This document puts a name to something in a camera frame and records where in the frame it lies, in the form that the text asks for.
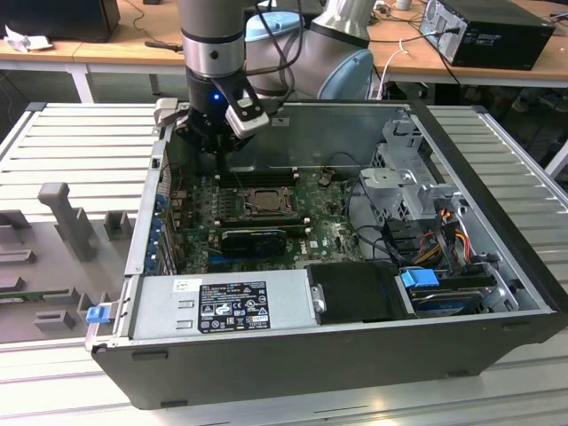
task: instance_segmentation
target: computer case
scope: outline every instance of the computer case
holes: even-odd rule
[[[27,36],[105,43],[120,18],[116,0],[2,0],[0,35],[8,26]]]
[[[444,33],[457,28],[457,34]],[[420,32],[454,67],[530,70],[554,25],[507,0],[430,0]]]

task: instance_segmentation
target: white cable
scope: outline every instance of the white cable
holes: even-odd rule
[[[424,34],[422,38],[428,37],[428,36],[437,36],[439,34],[438,31],[432,31],[431,33],[428,34]],[[398,40],[398,50],[395,51],[394,53],[392,53],[392,55],[390,56],[389,60],[387,60],[387,63],[384,65],[384,70],[383,70],[383,75],[381,76],[381,88],[379,89],[379,94],[378,94],[378,99],[382,100],[383,99],[383,93],[384,93],[384,77],[387,75],[387,69],[389,68],[389,64],[391,63],[391,61],[399,54],[399,53],[405,53],[406,55],[410,54],[410,51],[408,51],[407,49],[404,48],[404,46],[402,45],[402,42],[405,42],[406,39],[405,38],[401,38],[400,40]]]
[[[383,70],[383,75],[381,75],[381,88],[379,89],[379,95],[378,95],[378,99],[381,100],[383,99],[383,92],[384,92],[384,77],[387,74],[387,69],[389,69],[389,64],[391,63],[391,61],[399,54],[399,53],[405,53],[408,54],[409,52],[407,50],[399,50],[399,51],[395,51],[394,53],[391,54],[389,60],[387,60],[387,63],[384,66],[384,70]]]

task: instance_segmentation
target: paper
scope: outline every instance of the paper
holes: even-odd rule
[[[53,44],[51,44],[47,37],[44,37],[43,35],[22,35],[12,31],[8,28],[8,26],[6,26],[6,37],[4,37],[4,41],[7,42],[14,50],[23,51],[24,53],[53,47]]]

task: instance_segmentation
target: orange wire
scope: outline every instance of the orange wire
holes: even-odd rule
[[[463,244],[463,256],[465,257],[465,260],[470,263],[471,262],[471,252],[470,252],[470,244],[469,244],[469,238],[466,237],[464,234],[456,232],[455,236],[458,237],[461,240],[461,243]]]

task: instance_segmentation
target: yellow wire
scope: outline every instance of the yellow wire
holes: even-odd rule
[[[440,251],[440,246],[437,245],[435,248],[431,249],[428,253],[422,255],[418,260],[415,261],[416,264],[420,264],[427,260],[429,257],[436,255]]]

